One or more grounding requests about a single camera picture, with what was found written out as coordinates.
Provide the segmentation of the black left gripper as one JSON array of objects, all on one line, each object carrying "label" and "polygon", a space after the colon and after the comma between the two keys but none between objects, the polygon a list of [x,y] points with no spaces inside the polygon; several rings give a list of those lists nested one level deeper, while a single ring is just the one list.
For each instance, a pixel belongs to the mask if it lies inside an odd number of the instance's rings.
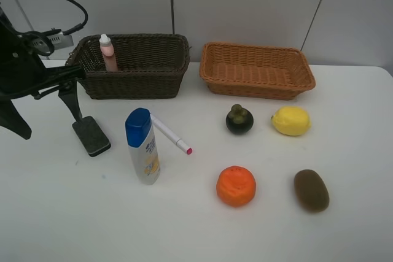
[{"label": "black left gripper", "polygon": [[62,85],[58,97],[75,121],[82,121],[76,80],[85,79],[86,73],[79,65],[45,67],[40,56],[50,55],[54,49],[49,33],[19,33],[1,11],[1,126],[25,140],[31,138],[32,130],[8,99],[35,95],[44,88]]}]

